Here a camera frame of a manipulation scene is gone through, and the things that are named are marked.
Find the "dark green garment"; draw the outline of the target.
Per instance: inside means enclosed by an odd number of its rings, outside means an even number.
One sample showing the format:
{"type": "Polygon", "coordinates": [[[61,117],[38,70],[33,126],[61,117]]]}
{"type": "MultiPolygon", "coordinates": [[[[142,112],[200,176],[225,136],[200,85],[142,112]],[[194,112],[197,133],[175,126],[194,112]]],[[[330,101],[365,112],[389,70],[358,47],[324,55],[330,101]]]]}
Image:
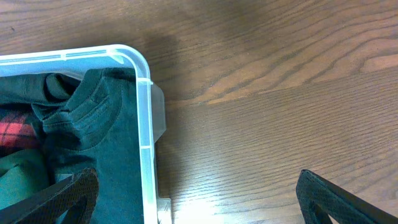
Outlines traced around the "dark green garment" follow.
{"type": "Polygon", "coordinates": [[[40,151],[24,149],[1,158],[1,209],[49,185],[49,174],[40,151]]]}

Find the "clear plastic storage bin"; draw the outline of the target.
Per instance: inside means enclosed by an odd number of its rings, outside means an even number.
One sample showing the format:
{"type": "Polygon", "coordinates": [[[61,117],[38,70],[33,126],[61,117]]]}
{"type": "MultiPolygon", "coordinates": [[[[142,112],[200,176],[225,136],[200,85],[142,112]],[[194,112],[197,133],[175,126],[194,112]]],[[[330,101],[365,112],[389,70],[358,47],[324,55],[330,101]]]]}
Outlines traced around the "clear plastic storage bin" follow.
{"type": "MultiPolygon", "coordinates": [[[[139,154],[144,212],[142,223],[170,221],[170,200],[159,198],[155,168],[155,142],[166,129],[164,94],[152,82],[148,63],[141,53],[126,45],[114,44],[3,55],[1,57],[1,78],[27,74],[61,73],[82,81],[87,71],[104,68],[132,68],[136,73],[139,154]]],[[[44,144],[45,133],[42,129],[41,120],[39,118],[38,120],[37,132],[44,144]]]]}

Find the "red navy plaid shirt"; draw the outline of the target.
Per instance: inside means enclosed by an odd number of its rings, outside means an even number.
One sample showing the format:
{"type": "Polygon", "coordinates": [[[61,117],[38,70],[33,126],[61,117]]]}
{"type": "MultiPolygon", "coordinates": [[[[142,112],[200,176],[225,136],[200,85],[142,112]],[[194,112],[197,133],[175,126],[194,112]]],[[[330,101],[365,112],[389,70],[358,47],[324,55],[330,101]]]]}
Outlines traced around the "red navy plaid shirt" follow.
{"type": "Polygon", "coordinates": [[[1,108],[1,157],[40,146],[32,126],[32,112],[1,108]]]}

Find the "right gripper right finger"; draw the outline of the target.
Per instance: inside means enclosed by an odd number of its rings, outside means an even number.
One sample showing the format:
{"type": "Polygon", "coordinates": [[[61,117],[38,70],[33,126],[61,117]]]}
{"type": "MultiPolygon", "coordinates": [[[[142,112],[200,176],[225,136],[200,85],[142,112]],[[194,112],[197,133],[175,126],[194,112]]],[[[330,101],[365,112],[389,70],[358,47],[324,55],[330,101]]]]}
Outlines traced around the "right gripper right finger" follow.
{"type": "Polygon", "coordinates": [[[367,203],[316,173],[301,171],[296,195],[306,224],[397,223],[397,217],[367,203]]]}

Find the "large black garment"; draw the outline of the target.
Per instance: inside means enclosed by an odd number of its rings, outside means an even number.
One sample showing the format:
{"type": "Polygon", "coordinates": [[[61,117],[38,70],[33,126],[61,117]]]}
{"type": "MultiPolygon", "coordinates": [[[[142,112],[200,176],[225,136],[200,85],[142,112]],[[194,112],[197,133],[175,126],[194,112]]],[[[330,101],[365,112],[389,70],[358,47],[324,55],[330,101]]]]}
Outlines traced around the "large black garment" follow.
{"type": "Polygon", "coordinates": [[[61,73],[2,77],[1,104],[64,105],[79,84],[79,80],[61,73]]]}

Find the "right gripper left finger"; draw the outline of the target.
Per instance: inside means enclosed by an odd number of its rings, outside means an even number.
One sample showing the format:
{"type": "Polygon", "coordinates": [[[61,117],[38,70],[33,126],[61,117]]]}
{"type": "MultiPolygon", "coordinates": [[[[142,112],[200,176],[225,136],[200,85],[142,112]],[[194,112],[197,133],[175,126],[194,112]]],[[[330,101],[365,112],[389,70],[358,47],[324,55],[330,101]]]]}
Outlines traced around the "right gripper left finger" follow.
{"type": "Polygon", "coordinates": [[[89,223],[99,194],[95,169],[86,168],[1,210],[1,223],[89,223]]]}

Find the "dark navy garment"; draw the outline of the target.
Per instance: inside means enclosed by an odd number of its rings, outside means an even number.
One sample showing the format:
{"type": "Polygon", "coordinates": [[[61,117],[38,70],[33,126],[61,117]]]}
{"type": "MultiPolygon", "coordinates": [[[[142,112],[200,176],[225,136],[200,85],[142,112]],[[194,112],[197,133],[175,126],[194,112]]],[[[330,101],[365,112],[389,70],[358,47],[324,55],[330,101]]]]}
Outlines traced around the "dark navy garment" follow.
{"type": "Polygon", "coordinates": [[[38,79],[46,97],[33,110],[45,133],[43,150],[54,180],[94,168],[99,194],[91,222],[142,223],[134,69],[92,69],[78,83],[57,73],[38,79]]]}

